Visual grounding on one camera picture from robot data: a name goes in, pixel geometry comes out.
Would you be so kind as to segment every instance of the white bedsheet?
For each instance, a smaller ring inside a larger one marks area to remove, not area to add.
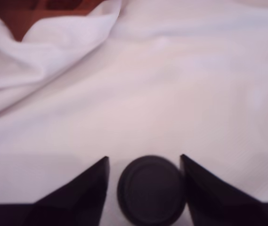
[[[106,155],[101,225],[130,225],[122,170],[182,153],[268,202],[268,7],[245,2],[108,0],[21,43],[0,22],[0,203],[34,202]]]

